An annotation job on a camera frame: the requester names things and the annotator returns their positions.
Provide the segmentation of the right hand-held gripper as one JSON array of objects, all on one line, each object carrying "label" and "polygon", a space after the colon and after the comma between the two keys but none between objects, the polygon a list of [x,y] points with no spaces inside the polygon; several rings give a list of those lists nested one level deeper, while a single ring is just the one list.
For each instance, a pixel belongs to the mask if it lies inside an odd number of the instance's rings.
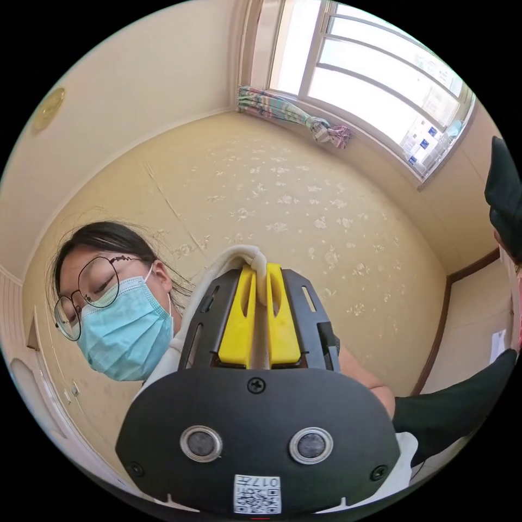
[{"label": "right hand-held gripper", "polygon": [[499,245],[521,263],[521,175],[504,139],[493,136],[484,196]]}]

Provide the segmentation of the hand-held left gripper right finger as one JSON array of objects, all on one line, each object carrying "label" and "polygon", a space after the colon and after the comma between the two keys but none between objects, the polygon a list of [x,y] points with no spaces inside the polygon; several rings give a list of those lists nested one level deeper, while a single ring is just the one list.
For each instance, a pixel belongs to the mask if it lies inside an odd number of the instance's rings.
[{"label": "hand-held left gripper right finger", "polygon": [[266,307],[269,363],[296,365],[301,351],[287,297],[282,269],[276,263],[266,266]]}]

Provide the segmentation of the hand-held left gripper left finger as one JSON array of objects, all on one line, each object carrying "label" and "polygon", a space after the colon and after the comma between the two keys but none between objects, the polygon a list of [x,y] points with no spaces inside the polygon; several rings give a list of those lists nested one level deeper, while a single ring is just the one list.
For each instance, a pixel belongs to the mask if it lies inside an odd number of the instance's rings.
[{"label": "hand-held left gripper left finger", "polygon": [[250,364],[257,302],[257,276],[248,265],[239,274],[237,289],[218,350],[222,364]]}]

